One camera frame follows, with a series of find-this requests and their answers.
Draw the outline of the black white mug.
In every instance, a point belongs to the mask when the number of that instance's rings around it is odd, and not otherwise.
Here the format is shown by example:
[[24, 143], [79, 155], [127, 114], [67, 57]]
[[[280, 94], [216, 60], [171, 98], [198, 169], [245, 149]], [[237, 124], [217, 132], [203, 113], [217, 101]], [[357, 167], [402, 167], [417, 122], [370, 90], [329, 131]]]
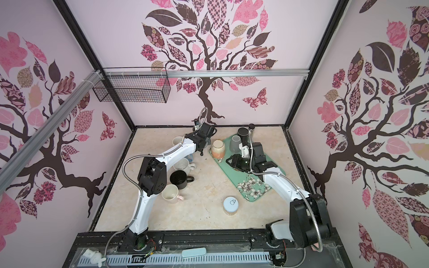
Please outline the black white mug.
[[170, 182], [175, 185], [179, 190], [187, 187], [188, 183], [194, 182], [194, 176], [189, 176], [183, 170], [177, 170], [171, 173]]

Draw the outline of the cream speckled mug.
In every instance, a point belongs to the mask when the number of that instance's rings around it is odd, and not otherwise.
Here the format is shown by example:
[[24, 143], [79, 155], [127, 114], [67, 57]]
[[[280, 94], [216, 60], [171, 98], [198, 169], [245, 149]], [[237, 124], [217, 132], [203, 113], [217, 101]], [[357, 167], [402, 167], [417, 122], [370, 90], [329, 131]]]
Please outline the cream speckled mug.
[[173, 165], [174, 170], [176, 171], [184, 171], [187, 175], [191, 173], [192, 170], [196, 168], [194, 163], [190, 163], [188, 159], [183, 158]]

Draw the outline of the orange cream scalloped mug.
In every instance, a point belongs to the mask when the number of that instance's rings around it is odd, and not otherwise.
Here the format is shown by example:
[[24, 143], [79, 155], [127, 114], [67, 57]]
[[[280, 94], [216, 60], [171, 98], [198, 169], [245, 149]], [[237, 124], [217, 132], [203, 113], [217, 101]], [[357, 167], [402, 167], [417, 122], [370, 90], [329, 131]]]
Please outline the orange cream scalloped mug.
[[226, 154], [225, 143], [222, 140], [215, 140], [211, 146], [211, 154], [215, 159], [223, 159]]

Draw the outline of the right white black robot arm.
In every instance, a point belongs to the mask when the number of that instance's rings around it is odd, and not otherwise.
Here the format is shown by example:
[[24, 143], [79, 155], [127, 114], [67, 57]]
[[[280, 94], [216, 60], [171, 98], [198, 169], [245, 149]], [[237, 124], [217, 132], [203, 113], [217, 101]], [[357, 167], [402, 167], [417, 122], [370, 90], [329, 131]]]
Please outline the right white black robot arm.
[[257, 176], [289, 204], [287, 219], [268, 224], [271, 235], [275, 240], [289, 240], [300, 248], [311, 246], [322, 252], [323, 240], [332, 235], [326, 201], [287, 178], [275, 162], [267, 159], [261, 143], [250, 144], [248, 151], [249, 157], [234, 154], [226, 163], [237, 171]]

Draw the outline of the blue iridescent mug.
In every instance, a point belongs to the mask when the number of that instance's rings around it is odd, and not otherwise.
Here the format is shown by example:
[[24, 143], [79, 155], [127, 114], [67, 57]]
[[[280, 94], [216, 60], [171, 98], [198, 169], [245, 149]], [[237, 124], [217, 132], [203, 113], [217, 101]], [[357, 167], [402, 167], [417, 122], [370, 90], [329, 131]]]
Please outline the blue iridescent mug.
[[190, 163], [192, 163], [192, 162], [193, 162], [193, 155], [192, 155], [192, 154], [187, 155], [185, 158], [186, 158]]

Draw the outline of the white ribbed-bottom mug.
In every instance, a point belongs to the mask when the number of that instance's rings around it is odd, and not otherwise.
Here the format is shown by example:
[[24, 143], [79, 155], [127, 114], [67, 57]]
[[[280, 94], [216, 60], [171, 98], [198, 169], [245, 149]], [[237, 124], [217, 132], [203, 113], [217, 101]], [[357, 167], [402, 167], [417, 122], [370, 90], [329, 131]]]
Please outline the white ribbed-bottom mug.
[[183, 136], [177, 136], [177, 137], [173, 138], [172, 144], [173, 144], [173, 146], [181, 145], [181, 144], [183, 144], [183, 141], [184, 141]]

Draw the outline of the light grey mug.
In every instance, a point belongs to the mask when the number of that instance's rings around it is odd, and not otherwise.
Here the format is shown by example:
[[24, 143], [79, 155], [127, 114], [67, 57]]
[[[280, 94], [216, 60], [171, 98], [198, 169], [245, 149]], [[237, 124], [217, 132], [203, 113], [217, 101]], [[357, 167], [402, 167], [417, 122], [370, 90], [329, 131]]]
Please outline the light grey mug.
[[240, 145], [242, 144], [241, 137], [239, 135], [233, 135], [230, 141], [230, 151], [233, 154], [238, 154], [241, 151]]

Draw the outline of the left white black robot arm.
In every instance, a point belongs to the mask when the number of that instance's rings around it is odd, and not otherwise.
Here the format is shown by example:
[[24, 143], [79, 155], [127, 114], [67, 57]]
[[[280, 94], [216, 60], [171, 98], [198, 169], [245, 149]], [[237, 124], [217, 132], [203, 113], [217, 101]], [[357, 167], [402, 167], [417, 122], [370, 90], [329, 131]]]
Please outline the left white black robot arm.
[[[155, 198], [167, 185], [167, 171], [187, 155], [192, 155], [195, 152], [203, 154], [208, 142], [216, 132], [217, 130], [213, 125], [204, 123], [199, 129], [190, 134], [185, 134], [179, 144], [167, 151], [159, 155], [137, 155], [124, 163], [123, 175], [139, 189], [134, 215], [128, 226], [133, 234], [141, 235], [148, 230], [149, 216]], [[139, 158], [142, 158], [143, 162], [137, 174], [137, 181], [134, 181], [126, 174], [126, 165]]]

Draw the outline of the green floral tray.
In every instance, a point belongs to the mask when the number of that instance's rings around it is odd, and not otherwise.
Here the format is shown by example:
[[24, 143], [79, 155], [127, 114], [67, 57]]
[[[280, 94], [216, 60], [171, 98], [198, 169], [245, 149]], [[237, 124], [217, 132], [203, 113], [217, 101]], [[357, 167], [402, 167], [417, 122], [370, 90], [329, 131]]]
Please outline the green floral tray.
[[226, 147], [226, 154], [223, 159], [215, 159], [211, 154], [211, 147], [209, 148], [209, 153], [242, 197], [246, 201], [255, 202], [267, 194], [271, 190], [271, 186], [263, 182], [255, 174], [241, 172], [227, 164], [226, 160], [235, 155], [229, 149], [232, 136], [223, 140]]

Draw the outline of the pink mug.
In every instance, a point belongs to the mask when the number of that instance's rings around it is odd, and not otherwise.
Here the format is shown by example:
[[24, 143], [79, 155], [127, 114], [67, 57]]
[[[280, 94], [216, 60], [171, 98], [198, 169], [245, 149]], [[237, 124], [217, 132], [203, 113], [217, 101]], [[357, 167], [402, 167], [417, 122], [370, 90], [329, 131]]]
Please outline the pink mug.
[[162, 198], [171, 204], [176, 204], [179, 201], [184, 201], [184, 197], [179, 194], [179, 189], [174, 184], [168, 184], [162, 191]]

